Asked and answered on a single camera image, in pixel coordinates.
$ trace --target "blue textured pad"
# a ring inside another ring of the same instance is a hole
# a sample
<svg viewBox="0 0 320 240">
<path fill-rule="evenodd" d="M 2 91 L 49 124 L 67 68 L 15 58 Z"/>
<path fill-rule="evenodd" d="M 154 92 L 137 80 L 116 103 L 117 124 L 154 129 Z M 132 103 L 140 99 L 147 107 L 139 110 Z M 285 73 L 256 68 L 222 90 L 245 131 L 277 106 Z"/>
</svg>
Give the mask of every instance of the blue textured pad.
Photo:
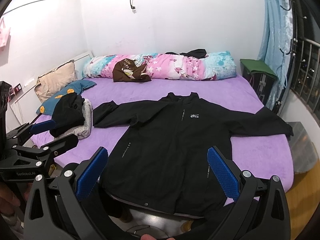
<svg viewBox="0 0 320 240">
<path fill-rule="evenodd" d="M 39 134 L 45 131 L 49 131 L 56 127 L 56 122 L 53 119 L 48 121 L 33 124 L 29 130 L 31 134 Z"/>
<path fill-rule="evenodd" d="M 208 150 L 207 157 L 208 163 L 226 196 L 237 201 L 240 195 L 239 182 L 232 171 L 213 147 Z"/>
<path fill-rule="evenodd" d="M 108 162 L 108 151 L 102 148 L 77 181 L 76 197 L 79 201 L 88 197 Z"/>
</svg>

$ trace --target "brown garment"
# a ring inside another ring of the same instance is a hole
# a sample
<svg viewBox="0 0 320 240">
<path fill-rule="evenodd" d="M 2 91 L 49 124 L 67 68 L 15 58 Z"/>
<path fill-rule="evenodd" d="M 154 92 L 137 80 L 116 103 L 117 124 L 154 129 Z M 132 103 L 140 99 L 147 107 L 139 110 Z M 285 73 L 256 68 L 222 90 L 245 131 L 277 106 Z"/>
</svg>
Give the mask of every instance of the brown garment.
<svg viewBox="0 0 320 240">
<path fill-rule="evenodd" d="M 133 60 L 125 58 L 116 63 L 112 75 L 113 82 L 148 82 L 151 78 L 144 73 L 147 64 L 137 67 Z"/>
</svg>

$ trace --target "silver screw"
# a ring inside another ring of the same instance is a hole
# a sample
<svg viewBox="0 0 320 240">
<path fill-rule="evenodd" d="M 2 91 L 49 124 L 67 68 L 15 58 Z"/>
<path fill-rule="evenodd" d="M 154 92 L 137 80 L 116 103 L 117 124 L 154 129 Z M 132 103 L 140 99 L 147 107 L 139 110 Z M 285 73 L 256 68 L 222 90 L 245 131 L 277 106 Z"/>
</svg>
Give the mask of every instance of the silver screw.
<svg viewBox="0 0 320 240">
<path fill-rule="evenodd" d="M 272 178 L 276 182 L 280 181 L 280 178 L 277 175 L 272 176 Z"/>
<path fill-rule="evenodd" d="M 72 175 L 72 171 L 65 171 L 64 176 L 70 177 Z"/>
<path fill-rule="evenodd" d="M 41 174 L 39 174 L 39 175 L 36 176 L 36 181 L 39 181 L 39 180 L 41 180 L 41 179 L 42 179 L 42 175 L 41 175 Z"/>
<path fill-rule="evenodd" d="M 243 176 L 245 176 L 247 178 L 251 177 L 251 172 L 250 171 L 244 171 L 244 172 L 242 172 L 242 174 L 243 174 Z"/>
</svg>

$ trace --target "wooden floor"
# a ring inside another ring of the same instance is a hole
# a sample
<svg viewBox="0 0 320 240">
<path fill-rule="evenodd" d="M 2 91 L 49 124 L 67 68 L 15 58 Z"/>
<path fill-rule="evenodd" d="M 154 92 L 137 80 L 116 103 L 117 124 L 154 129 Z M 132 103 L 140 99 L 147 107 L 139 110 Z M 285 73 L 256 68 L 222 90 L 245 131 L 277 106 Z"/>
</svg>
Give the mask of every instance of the wooden floor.
<svg viewBox="0 0 320 240">
<path fill-rule="evenodd" d="M 294 176 L 293 186 L 286 193 L 291 240 L 294 240 L 312 217 L 320 202 L 320 162 L 308 172 Z"/>
</svg>

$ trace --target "green cloth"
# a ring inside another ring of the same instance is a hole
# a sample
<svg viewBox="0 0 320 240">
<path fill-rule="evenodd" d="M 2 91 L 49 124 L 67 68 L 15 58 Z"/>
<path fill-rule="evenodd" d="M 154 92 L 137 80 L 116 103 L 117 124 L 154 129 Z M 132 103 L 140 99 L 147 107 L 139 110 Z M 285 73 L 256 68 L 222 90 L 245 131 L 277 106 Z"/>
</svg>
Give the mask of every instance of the green cloth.
<svg viewBox="0 0 320 240">
<path fill-rule="evenodd" d="M 277 79 L 277 76 L 272 69 L 261 60 L 241 59 L 240 62 L 247 69 L 248 73 L 264 73 L 271 78 Z"/>
</svg>

